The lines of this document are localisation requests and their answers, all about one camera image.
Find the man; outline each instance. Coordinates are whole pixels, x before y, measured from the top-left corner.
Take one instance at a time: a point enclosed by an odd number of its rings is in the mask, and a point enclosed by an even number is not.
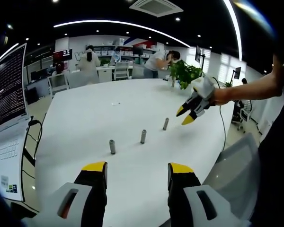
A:
[[[169,51],[167,55],[164,52],[156,52],[144,65],[144,77],[158,78],[158,69],[168,66],[171,62],[179,60],[180,57],[178,51]]]
[[[273,70],[249,84],[216,89],[213,102],[223,105],[231,100],[260,100],[282,94],[284,52],[273,57]],[[251,218],[253,226],[284,226],[284,106],[274,121],[258,153],[261,164],[257,203]]]
[[[247,80],[245,78],[242,79],[243,84],[247,84]],[[232,121],[239,122],[240,121],[240,112],[241,109],[244,109],[245,112],[249,113],[252,110],[252,104],[250,100],[237,100],[235,101],[235,106],[232,114]]]

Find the curved light strip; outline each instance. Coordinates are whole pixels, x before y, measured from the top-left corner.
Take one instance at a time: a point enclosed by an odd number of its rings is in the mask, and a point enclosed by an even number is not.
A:
[[[230,0],[223,0],[228,11],[229,14],[231,15],[231,20],[233,23],[233,26],[235,27],[235,31],[236,31],[236,36],[237,36],[237,42],[238,42],[238,50],[239,50],[239,60],[242,61],[242,42],[241,42],[241,34],[240,34],[240,29],[239,29],[239,24],[235,15],[235,11],[233,10],[233,7],[231,5]]]
[[[8,52],[10,52],[12,49],[14,49],[16,46],[18,46],[19,45],[19,43],[18,44],[15,44],[15,45],[13,45],[11,48],[9,48],[4,54],[2,54],[1,56],[0,56],[0,60],[5,56],[5,55],[7,55],[7,53]]]
[[[155,29],[152,29],[152,28],[149,28],[149,27],[145,27],[145,26],[142,26],[142,25],[136,25],[136,24],[132,24],[132,23],[127,23],[127,22],[123,22],[123,21],[115,21],[115,20],[80,20],[80,21],[73,21],[73,22],[68,22],[68,23],[63,23],[63,24],[59,24],[59,25],[55,25],[54,27],[61,27],[61,26],[65,26],[65,25],[73,25],[73,24],[79,24],[79,23],[89,23],[89,22],[101,22],[101,23],[116,23],[116,24],[123,24],[123,25],[130,25],[130,26],[135,26],[135,27],[140,27],[140,28],[144,28],[144,29],[147,29],[147,30],[150,30],[150,31],[153,31],[153,32],[156,32],[156,33],[159,33],[161,35],[164,35],[168,38],[171,38],[187,47],[190,47],[190,45],[182,42],[181,40],[178,40],[176,39],[175,37],[172,37],[168,34],[165,34],[163,32],[160,32],[160,31],[157,31]]]

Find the green plant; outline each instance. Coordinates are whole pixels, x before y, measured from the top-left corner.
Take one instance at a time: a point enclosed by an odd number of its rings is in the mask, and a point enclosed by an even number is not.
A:
[[[105,65],[105,64],[109,64],[110,60],[109,59],[102,59],[101,60],[101,66]]]
[[[179,80],[180,88],[186,89],[191,81],[202,75],[202,70],[195,66],[188,65],[185,61],[179,60],[171,65],[171,77]]]
[[[225,87],[232,87],[232,81],[231,82],[226,82]]]

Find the small cylinder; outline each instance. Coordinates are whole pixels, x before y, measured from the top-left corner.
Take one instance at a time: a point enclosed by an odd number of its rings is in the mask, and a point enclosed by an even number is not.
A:
[[[169,118],[167,117],[164,122],[163,130],[167,129],[167,125],[169,124]]]
[[[144,130],[142,131],[140,143],[142,143],[142,144],[145,143],[145,138],[146,138],[146,130],[144,129]]]
[[[110,147],[110,153],[111,153],[112,155],[114,155],[114,154],[115,154],[115,141],[110,140],[110,141],[109,141],[109,147]]]

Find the monitor screen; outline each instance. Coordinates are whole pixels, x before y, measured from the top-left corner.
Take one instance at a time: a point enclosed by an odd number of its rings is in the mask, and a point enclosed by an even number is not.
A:
[[[234,78],[235,78],[235,79],[239,79],[239,78],[240,78],[240,73],[241,73],[241,67],[236,68],[236,69],[235,69]]]
[[[26,114],[22,71],[25,45],[0,61],[0,125]]]
[[[197,46],[195,50],[195,60],[200,63],[200,58],[201,58],[201,49],[200,47]]]
[[[72,59],[72,49],[63,51],[56,51],[53,53],[53,62],[58,63],[62,61],[69,61]]]
[[[133,54],[143,55],[143,47],[141,46],[133,46]]]

